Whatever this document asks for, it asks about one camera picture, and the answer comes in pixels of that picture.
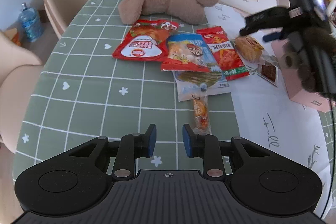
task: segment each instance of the snack package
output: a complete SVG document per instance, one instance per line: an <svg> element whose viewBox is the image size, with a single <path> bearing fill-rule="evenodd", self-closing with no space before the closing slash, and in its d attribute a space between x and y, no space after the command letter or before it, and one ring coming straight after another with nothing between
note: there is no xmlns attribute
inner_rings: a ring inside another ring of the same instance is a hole
<svg viewBox="0 0 336 224"><path fill-rule="evenodd" d="M278 67L269 62L258 65L257 74L266 81L278 86Z"/></svg>
<svg viewBox="0 0 336 224"><path fill-rule="evenodd" d="M199 34L169 37L169 54L161 64L165 71L221 72L215 58Z"/></svg>
<svg viewBox="0 0 336 224"><path fill-rule="evenodd" d="M202 93L196 93L193 95L193 98L195 117L195 128L193 130L195 134L211 134L208 97L202 95Z"/></svg>
<svg viewBox="0 0 336 224"><path fill-rule="evenodd" d="M112 56L133 61L163 61L168 56L167 38L179 24L167 20L138 20Z"/></svg>
<svg viewBox="0 0 336 224"><path fill-rule="evenodd" d="M264 50L263 46L250 36L237 37L236 49L243 58L251 63L258 63Z"/></svg>
<svg viewBox="0 0 336 224"><path fill-rule="evenodd" d="M202 35L227 80L250 75L222 27L200 29L196 32Z"/></svg>
<svg viewBox="0 0 336 224"><path fill-rule="evenodd" d="M223 72L174 71L173 75L179 102L192 99L199 90L208 96L230 92Z"/></svg>

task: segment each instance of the white label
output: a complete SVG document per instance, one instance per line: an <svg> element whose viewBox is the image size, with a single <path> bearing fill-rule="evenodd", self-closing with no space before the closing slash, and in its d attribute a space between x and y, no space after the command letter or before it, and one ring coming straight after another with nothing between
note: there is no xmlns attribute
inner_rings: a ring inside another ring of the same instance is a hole
<svg viewBox="0 0 336 224"><path fill-rule="evenodd" d="M156 41L147 35L139 35L134 38L127 46L121 51L121 54L126 57L154 57L162 53Z"/></svg>
<svg viewBox="0 0 336 224"><path fill-rule="evenodd" d="M226 41L218 44L208 44L212 53L218 52L220 50L234 50L230 41Z"/></svg>

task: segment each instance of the stuffed animal's ear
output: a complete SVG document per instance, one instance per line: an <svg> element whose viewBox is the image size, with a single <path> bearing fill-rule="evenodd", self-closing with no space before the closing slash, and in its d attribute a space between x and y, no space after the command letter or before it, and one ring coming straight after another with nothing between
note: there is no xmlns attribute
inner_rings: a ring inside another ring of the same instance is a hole
<svg viewBox="0 0 336 224"><path fill-rule="evenodd" d="M145 0L123 0L118 5L119 15L124 24L132 25L141 14Z"/></svg>

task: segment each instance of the stuffed animal's leg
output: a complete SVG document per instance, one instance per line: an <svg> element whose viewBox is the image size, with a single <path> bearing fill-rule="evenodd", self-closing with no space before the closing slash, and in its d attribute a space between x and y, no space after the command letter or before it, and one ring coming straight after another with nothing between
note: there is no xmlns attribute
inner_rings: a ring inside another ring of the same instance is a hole
<svg viewBox="0 0 336 224"><path fill-rule="evenodd" d="M170 0L168 15L179 17L188 24L200 24L205 17L204 9L196 0Z"/></svg>
<svg viewBox="0 0 336 224"><path fill-rule="evenodd" d="M145 0L123 0L118 5L121 21L124 24L132 25L141 14L142 5Z"/></svg>

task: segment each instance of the red snack bag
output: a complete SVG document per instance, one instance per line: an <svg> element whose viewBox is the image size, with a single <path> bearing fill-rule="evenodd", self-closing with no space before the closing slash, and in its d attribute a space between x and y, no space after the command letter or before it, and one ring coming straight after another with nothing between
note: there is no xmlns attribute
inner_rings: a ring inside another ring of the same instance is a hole
<svg viewBox="0 0 336 224"><path fill-rule="evenodd" d="M222 27L200 29L196 32L202 35L227 80L250 75Z"/></svg>
<svg viewBox="0 0 336 224"><path fill-rule="evenodd" d="M166 40L178 27L174 21L138 20L112 56L133 61L163 61L168 56Z"/></svg>

